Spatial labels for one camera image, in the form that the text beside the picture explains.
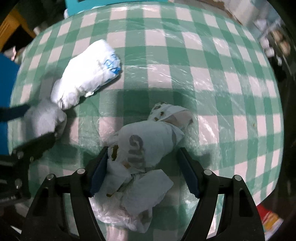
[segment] rolled diaper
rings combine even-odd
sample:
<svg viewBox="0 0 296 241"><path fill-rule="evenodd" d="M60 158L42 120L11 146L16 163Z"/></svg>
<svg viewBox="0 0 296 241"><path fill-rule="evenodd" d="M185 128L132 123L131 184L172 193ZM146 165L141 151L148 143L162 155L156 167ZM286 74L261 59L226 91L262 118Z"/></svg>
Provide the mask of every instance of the rolled diaper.
<svg viewBox="0 0 296 241"><path fill-rule="evenodd" d="M107 143L110 147L118 146L115 161L135 174L155 167L183 136L184 133L170 123L145 120L122 127Z"/></svg>
<svg viewBox="0 0 296 241"><path fill-rule="evenodd" d="M79 102L80 96L91 96L121 71L120 59L105 40L92 43L68 63L61 79L53 86L50 99L63 109Z"/></svg>

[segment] wooden furniture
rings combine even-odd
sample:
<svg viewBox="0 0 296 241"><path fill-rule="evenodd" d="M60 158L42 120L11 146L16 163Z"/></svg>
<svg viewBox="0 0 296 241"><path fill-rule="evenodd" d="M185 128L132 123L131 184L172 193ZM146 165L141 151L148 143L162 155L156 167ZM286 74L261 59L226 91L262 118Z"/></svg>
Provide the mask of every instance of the wooden furniture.
<svg viewBox="0 0 296 241"><path fill-rule="evenodd" d="M36 37L36 34L28 28L26 20L19 14L16 8L13 8L0 26L0 51L2 51L5 43L19 26L32 38Z"/></svg>

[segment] green checkered tablecloth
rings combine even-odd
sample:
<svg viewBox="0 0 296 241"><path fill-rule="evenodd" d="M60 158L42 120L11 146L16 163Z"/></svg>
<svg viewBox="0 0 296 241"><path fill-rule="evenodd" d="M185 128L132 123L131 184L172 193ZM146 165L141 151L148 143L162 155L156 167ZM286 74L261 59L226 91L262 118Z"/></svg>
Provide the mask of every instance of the green checkered tablecloth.
<svg viewBox="0 0 296 241"><path fill-rule="evenodd" d="M85 166L112 131L146 120L160 101L194 114L180 145L204 168L220 176L241 175L256 204L271 193L283 150L282 108L274 74L246 28L209 11L134 2L65 19L27 47L11 106L49 97L69 60L99 39L115 49L123 73L66 111L68 122L61 140L30 166L33 195L47 174L68 175ZM22 125L22 120L9 123L10 150L24 141ZM174 154L164 157L157 168L169 175L174 186L153 208L147 233L129 232L129 240L178 240L196 207ZM222 198L210 233L218 227ZM106 234L106 225L99 224Z"/></svg>

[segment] clear plastic sheet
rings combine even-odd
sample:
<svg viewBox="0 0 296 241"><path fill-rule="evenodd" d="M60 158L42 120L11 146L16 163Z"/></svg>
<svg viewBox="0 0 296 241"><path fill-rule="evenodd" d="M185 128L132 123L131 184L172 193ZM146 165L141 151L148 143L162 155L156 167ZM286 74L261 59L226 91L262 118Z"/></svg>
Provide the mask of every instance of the clear plastic sheet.
<svg viewBox="0 0 296 241"><path fill-rule="evenodd" d="M49 172L62 176L84 166L112 132L147 120L155 103L167 102L193 113L193 123L177 147L185 147L203 168L219 176L241 175L256 204L269 195L281 165L282 109L272 69L246 28L206 10L155 2L100 7L71 16L51 31L59 32L57 28L67 21L71 21L67 34L74 34L81 22L87 27L94 25L91 41L106 39L121 60L122 73L66 111L64 135L39 164L30 167L31 182L37 183ZM98 34L104 28L107 34ZM63 51L59 58L66 58ZM31 59L24 58L21 74ZM58 63L49 69L61 77L65 66L59 68ZM13 104L18 103L17 94L15 89ZM14 129L10 133L17 139ZM107 241L181 239L198 200L189 192L175 156L173 150L156 166L174 185L153 208L147 232L98 221ZM90 201L96 211L95 202ZM219 195L210 235L218 228L222 201ZM66 206L71 231L77 233L69 200Z"/></svg>

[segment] brown stain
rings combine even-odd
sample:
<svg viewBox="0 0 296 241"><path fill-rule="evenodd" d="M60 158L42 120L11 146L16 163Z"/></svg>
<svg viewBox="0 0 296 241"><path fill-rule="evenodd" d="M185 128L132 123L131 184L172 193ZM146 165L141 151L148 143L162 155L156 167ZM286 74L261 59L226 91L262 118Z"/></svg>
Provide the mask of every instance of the brown stain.
<svg viewBox="0 0 296 241"><path fill-rule="evenodd" d="M116 146L113 147L113 152L112 152L112 155L111 155L113 161L117 157L117 151L118 151L118 145L116 145Z"/></svg>
<svg viewBox="0 0 296 241"><path fill-rule="evenodd" d="M125 166L126 169L129 169L131 167L131 165L127 161L124 161L122 164Z"/></svg>

